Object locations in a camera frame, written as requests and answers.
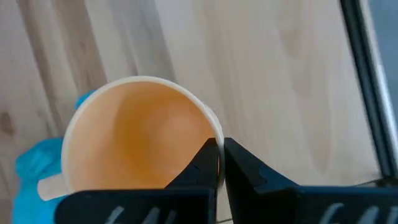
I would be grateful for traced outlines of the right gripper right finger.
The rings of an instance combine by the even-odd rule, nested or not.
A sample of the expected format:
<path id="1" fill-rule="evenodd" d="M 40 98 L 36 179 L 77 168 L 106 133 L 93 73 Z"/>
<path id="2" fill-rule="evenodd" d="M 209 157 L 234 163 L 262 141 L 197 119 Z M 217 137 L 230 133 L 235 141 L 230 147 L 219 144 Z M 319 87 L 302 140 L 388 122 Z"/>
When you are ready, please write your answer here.
<path id="1" fill-rule="evenodd" d="M 232 138 L 224 141 L 234 224 L 398 224 L 398 180 L 299 185 Z"/>

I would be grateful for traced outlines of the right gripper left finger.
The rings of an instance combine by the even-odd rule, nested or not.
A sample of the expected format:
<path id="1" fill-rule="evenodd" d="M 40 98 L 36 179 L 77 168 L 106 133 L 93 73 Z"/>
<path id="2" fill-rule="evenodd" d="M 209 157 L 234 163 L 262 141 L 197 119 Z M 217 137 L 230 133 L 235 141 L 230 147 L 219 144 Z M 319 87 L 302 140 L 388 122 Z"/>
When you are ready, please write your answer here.
<path id="1" fill-rule="evenodd" d="M 163 189 L 71 194 L 57 206 L 55 224 L 215 224 L 218 153 L 209 138 Z"/>

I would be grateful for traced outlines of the cream mug with handle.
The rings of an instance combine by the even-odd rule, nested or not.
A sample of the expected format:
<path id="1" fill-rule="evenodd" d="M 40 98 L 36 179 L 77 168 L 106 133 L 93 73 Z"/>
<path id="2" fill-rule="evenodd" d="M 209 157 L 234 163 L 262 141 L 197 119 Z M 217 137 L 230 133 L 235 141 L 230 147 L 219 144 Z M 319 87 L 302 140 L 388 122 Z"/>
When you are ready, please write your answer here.
<path id="1" fill-rule="evenodd" d="M 82 190 L 162 189 L 208 139 L 224 182 L 224 134 L 213 110 L 186 88 L 158 77 L 109 82 L 78 107 L 67 126 L 61 172 L 37 184 L 42 200 Z"/>

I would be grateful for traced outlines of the blue microfibre cloth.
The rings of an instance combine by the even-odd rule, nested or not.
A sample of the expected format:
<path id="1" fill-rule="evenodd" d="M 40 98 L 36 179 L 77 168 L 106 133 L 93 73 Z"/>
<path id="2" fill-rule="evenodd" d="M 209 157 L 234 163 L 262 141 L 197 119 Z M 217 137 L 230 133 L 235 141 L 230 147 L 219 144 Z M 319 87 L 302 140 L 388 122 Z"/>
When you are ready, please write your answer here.
<path id="1" fill-rule="evenodd" d="M 63 197 L 42 200 L 37 183 L 61 172 L 62 143 L 62 137 L 45 139 L 16 159 L 21 182 L 13 200 L 12 224 L 54 224 L 55 210 Z"/>

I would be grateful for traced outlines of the black aluminium rig frame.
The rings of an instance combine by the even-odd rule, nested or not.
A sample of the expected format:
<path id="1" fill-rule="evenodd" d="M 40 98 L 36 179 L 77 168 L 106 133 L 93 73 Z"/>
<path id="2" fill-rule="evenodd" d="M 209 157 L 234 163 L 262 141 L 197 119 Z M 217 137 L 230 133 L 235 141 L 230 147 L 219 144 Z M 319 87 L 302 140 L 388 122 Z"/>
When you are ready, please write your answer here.
<path id="1" fill-rule="evenodd" d="M 398 188 L 398 123 L 369 0 L 339 0 L 381 177 L 363 184 Z"/>

